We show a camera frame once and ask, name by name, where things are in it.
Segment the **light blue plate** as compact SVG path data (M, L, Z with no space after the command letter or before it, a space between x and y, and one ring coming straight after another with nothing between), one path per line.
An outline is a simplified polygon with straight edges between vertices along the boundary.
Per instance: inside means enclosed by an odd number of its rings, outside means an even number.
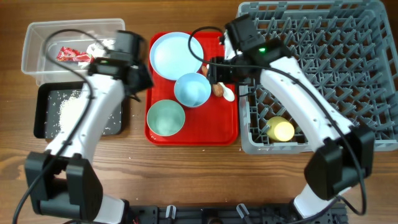
M202 62L188 48L190 35L170 32L160 36L150 48L150 64L153 70L168 80L178 80L187 73L196 73Z

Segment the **green bowl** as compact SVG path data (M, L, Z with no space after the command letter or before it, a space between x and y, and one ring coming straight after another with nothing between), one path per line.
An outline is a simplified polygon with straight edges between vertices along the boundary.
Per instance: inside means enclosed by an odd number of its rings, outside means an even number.
M185 124L185 112L182 106L173 100L160 100L147 112L149 129L159 136L177 134Z

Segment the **black plastic tray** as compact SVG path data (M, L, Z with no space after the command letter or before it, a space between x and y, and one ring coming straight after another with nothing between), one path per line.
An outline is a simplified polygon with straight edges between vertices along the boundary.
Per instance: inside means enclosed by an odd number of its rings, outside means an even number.
M39 87L35 111L34 136L53 139L62 130L62 108L80 96L82 82L46 83ZM129 100L116 107L103 130L104 136L120 134L127 125Z

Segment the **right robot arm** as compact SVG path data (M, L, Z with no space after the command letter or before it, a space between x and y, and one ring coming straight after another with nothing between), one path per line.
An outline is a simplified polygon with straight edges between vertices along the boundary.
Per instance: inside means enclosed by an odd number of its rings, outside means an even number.
M356 127L305 77L291 51L279 39L260 40L247 48L220 41L224 55L208 62L211 81L239 83L253 79L287 109L314 152L304 169L307 182L293 200L302 220L321 215L355 185L366 198L364 180L373 171L374 133Z

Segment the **yellow plastic cup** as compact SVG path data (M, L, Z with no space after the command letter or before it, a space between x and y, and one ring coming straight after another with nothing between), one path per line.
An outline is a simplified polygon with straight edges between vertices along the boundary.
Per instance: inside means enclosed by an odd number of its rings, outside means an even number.
M271 118L266 124L269 127L266 134L275 141L287 142L295 134L293 125L281 116Z

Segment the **pile of white rice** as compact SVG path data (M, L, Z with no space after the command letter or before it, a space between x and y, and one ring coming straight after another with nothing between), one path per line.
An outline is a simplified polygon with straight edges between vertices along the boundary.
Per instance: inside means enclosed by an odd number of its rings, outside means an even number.
M59 131L73 128L86 103L80 98L80 89L52 90L47 97L44 138L53 139ZM118 134L122 130L122 105L108 117L103 135Z

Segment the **red serving tray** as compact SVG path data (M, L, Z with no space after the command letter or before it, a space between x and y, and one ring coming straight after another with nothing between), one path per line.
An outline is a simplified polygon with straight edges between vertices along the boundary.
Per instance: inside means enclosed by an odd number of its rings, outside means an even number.
M205 60L212 57L223 56L224 50L218 43L218 32L199 32L194 38L201 44ZM175 81L162 78L154 71L152 72L154 87L146 93L146 112L150 107L160 100L173 100L179 103L174 95ZM185 112L185 124L183 128L172 136L159 136L150 130L145 121L144 134L148 141L158 146L227 146L232 144L239 133L238 102L228 102L222 96L211 94L204 105L198 108L182 106Z

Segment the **white napkin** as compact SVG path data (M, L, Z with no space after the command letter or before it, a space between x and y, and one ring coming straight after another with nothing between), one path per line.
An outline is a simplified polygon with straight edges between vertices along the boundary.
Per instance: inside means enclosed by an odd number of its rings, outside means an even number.
M107 47L109 50L113 50L114 49L114 43L115 43L115 40L105 39L105 40L102 41L102 44L98 44L98 43L90 44L88 46L86 52L88 54L90 54L93 58L105 57L105 56L107 56L107 53L106 53L103 45L105 47Z

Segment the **white plastic spoon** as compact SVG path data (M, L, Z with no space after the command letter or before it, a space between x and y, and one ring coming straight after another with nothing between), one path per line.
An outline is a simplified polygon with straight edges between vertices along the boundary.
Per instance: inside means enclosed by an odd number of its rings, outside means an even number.
M224 83L219 82L219 84L223 87L224 90L222 97L229 102L233 102L235 100L235 95L233 91L230 88L226 87Z

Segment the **grey dishwasher rack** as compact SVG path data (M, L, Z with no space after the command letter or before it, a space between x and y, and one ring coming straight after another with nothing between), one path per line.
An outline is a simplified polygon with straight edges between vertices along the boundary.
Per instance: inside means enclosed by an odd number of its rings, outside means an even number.
M288 46L334 108L374 131L377 151L397 149L397 50L382 2L243 2L245 14Z

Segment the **light blue bowl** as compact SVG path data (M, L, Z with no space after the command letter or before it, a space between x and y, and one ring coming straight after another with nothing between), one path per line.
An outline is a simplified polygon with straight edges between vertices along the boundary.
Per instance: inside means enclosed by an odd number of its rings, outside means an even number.
M175 82L174 95L182 105L196 108L209 99L211 85L204 75L187 73Z

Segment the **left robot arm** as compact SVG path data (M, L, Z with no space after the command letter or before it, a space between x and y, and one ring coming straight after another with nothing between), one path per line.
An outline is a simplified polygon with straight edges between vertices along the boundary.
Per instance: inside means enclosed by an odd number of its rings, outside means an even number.
M83 78L83 109L44 152L25 160L29 198L36 214L83 223L124 223L128 202L105 195L92 162L108 117L127 97L153 86L141 60L99 58Z

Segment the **black mounting rail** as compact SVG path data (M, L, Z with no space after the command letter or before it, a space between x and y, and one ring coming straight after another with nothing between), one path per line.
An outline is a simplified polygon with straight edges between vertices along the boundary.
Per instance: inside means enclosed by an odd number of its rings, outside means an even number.
M131 206L127 223L133 224L272 224L305 223L289 204L261 207L168 207Z

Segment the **clear plastic bin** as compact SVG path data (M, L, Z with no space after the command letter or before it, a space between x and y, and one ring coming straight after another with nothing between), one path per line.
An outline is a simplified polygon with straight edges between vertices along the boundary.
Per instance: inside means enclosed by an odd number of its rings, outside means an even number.
M25 35L21 71L34 78L38 86L44 83L78 82L81 80L73 73L56 66L42 56L42 46L46 38L62 29L78 29L95 36L98 40L106 40L114 39L117 30L125 29L125 23L120 18L31 23ZM64 32L50 39L47 45L47 55L56 59L62 47L84 52L94 42L84 34Z

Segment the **red snack wrapper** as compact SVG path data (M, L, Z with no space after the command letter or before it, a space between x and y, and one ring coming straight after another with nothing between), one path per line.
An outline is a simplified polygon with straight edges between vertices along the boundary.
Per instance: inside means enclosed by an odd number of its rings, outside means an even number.
M91 63L94 57L86 52L80 52L78 50L62 47L56 57L61 62L88 62Z

